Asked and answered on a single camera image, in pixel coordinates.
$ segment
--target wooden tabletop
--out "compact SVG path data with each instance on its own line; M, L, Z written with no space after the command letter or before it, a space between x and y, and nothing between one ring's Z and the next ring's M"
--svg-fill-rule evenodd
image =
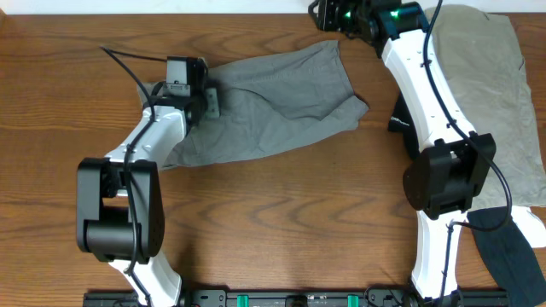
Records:
M510 16L546 160L546 19ZM184 277L232 289L404 284L417 245L401 183L410 159L386 131L398 87L366 44L319 32L305 15L21 15L0 29L0 304L77 306L89 289L129 288L76 246L78 163L118 146L141 118L134 82L99 45L215 67L325 39L341 41L370 106L359 128L266 159L162 172L163 247ZM166 73L124 61L143 81ZM536 254L545 271L546 249ZM496 285L466 229L456 275L462 287Z

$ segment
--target white wall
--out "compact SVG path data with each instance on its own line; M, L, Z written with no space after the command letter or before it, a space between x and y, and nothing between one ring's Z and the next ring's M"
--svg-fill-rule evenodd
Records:
M6 14L306 13L312 0L0 0ZM417 0L426 9L437 0ZM546 12L546 0L444 0L485 12Z

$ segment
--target gray cloth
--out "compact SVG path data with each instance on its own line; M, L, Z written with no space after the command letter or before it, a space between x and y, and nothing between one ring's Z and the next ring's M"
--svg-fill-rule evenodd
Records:
M433 9L426 14L432 17ZM546 206L531 90L509 18L448 5L440 10L433 42L461 110L479 134L491 133L495 139L494 161L508 181L514 205ZM505 205L501 184L489 171L473 210Z
M354 96L337 41L236 61L210 69L209 77L218 83L220 118L192 128L164 167L282 153L354 130L368 111Z

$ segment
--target black cable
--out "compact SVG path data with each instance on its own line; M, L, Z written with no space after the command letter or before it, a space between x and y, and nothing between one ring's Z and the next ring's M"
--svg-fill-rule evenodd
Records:
M112 52L113 54L129 56L129 57L133 57L133 58L135 58L135 59L149 60L149 61L162 61L162 62L167 62L166 59L160 59L160 58L156 58L156 57L152 57L152 56L133 55L133 54L130 54L130 53L121 52L121 51L116 51L116 50L112 50L112 49L109 49L109 50L110 50L110 52Z
M155 121L155 109L154 104L152 102L152 99L150 97L150 94L144 87L144 84L138 79L138 77L129 69L129 67L124 64L120 59L118 59L113 52L104 47L101 46L101 49L104 50L110 57L116 61L131 77L135 80L136 84L138 84L138 87L140 87L141 91L146 96L146 100L148 101L148 105L150 106L150 119L146 123L146 125L136 134L135 138L127 145L127 149L125 150L125 157L123 161L123 172L124 172L124 178L125 178L125 188L127 189L127 198L129 199L129 211L131 214L131 225L133 228L133 250L131 254L131 262L127 269L124 270L124 273L127 274L129 277L133 279L136 286L140 289L140 291L144 294L146 297L146 300L149 305L149 293L146 291L146 289L142 286L138 278L134 275L133 269L135 268L135 265L137 264L137 254L140 250L140 240L139 240L139 228L138 228L138 221L137 221L137 209L135 205L135 199L132 192L132 176L131 176L131 170L129 169L129 159L131 155L133 154L133 150L135 148L135 145L138 143L138 141L141 139L141 137L146 133L148 128L154 123Z
M442 108L442 111L444 112L444 115L447 118L450 126L453 127L453 129L462 137L462 139L466 142L466 144L468 144L468 146L470 146L471 149L473 149L476 153L478 153L478 155L485 161L485 163L489 165L489 167L497 175L499 181L501 182L502 189L504 190L504 196L506 197L506 215L504 216L504 219L498 225L491 228L478 227L470 223L464 223L464 222L455 222L455 221L450 222L448 226L447 247L445 249L444 272L442 272L444 277L442 279L440 297L439 297L439 300L437 301L439 302L439 304L442 304L442 300L444 300L445 283L447 280L447 269L449 267L449 262L450 262L450 246L451 246L450 243L451 243L451 235L453 234L453 227L458 225L458 226L466 227L468 229L475 230L475 231L491 232L491 231L499 230L503 226L507 225L512 219L512 193L510 192L510 187L508 186L508 182L506 181L506 178L504 177L504 175L502 174L498 166L495 164L495 162L487 158L485 154L478 148L478 146L457 126L456 121L451 117L450 112L445 106L444 101L442 100L442 96L439 94L438 88L436 87L436 84L434 83L433 74L431 73L431 70L430 70L430 61L428 60L428 43L430 40L430 36L433 33L434 23L436 22L439 11L442 7L442 2L443 0L439 0L438 5L436 6L436 9L434 10L434 15L430 21L430 26L428 27L427 35L425 36L425 43L423 45L423 60L424 60L425 70L427 71L428 81L430 83L431 88L433 89L436 99L438 99L438 103L440 107Z

